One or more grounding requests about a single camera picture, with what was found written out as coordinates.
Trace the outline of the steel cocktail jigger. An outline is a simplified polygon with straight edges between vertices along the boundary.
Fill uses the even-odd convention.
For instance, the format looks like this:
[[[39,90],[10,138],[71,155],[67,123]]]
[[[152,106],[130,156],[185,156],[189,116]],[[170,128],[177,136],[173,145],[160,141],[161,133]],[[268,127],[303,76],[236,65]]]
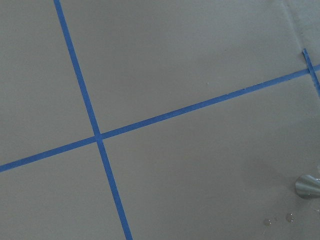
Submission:
[[[295,192],[303,199],[319,199],[320,180],[311,175],[301,175],[295,181]]]

